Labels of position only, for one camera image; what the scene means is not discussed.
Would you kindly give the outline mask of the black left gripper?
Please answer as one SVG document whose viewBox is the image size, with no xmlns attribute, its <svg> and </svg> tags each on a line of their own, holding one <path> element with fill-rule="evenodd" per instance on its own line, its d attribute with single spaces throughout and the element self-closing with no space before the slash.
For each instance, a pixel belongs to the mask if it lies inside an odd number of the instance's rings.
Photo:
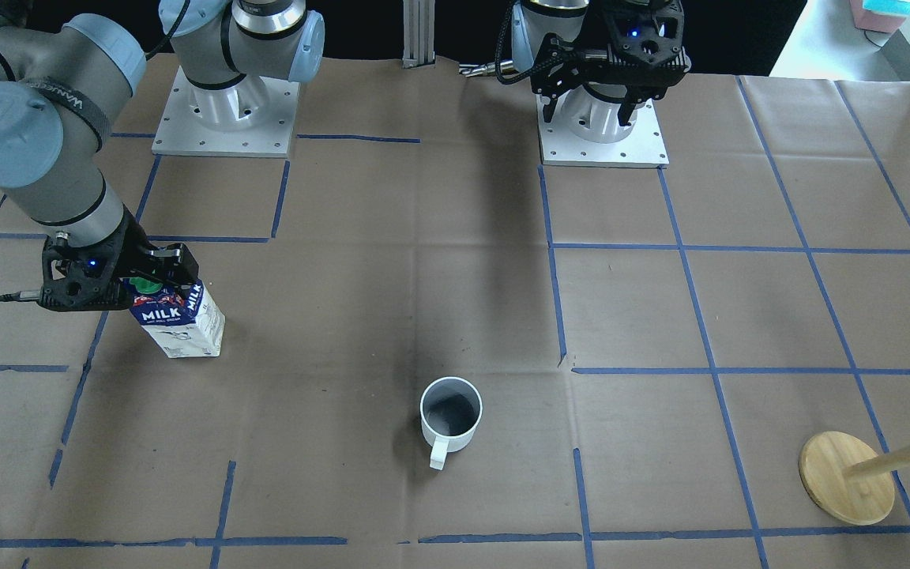
<svg viewBox="0 0 910 569">
<path fill-rule="evenodd" d="M 581 15 L 577 46 L 543 36 L 533 69 L 533 93 L 543 122 L 558 101 L 585 85 L 608 100 L 622 100 L 621 127 L 645 100 L 661 100 L 690 71 L 683 46 L 685 8 L 679 1 L 575 1 Z"/>
</svg>

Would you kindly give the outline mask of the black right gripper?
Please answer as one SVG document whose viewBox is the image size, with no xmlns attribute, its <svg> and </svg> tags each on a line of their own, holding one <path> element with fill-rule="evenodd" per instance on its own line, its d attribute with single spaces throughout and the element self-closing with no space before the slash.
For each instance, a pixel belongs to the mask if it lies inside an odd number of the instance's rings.
<svg viewBox="0 0 910 569">
<path fill-rule="evenodd" d="M 117 228 L 96 244 L 73 247 L 60 237 L 46 238 L 37 305 L 54 312 L 126 310 L 133 306 L 133 293 L 122 280 L 136 277 L 188 292 L 198 271 L 187 245 L 155 248 L 126 209 Z"/>
</svg>

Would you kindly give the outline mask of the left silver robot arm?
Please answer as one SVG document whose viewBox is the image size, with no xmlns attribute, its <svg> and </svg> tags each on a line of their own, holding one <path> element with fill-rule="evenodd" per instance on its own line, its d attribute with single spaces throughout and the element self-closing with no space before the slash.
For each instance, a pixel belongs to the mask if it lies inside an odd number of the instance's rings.
<svg viewBox="0 0 910 569">
<path fill-rule="evenodd" d="M 513 1 L 494 61 L 509 43 L 517 74 L 496 76 L 503 85 L 528 80 L 545 122 L 581 88 L 626 127 L 639 105 L 664 98 L 692 69 L 684 39 L 679 1 Z"/>
</svg>

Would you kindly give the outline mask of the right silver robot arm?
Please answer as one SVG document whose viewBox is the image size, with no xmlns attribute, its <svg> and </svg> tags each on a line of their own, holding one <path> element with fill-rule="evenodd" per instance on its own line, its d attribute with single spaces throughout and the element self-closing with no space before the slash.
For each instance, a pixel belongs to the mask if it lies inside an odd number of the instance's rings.
<svg viewBox="0 0 910 569">
<path fill-rule="evenodd" d="M 30 9 L 0 1 L 0 190 L 46 234 L 43 284 L 0 302 L 125 310 L 134 278 L 188 298 L 198 265 L 187 245 L 149 242 L 93 160 L 152 54 L 105 16 L 47 33 L 26 26 Z M 179 72 L 154 152 L 288 155 L 299 87 L 324 54 L 324 17 L 303 1 L 163 1 L 158 12 Z"/>
</svg>

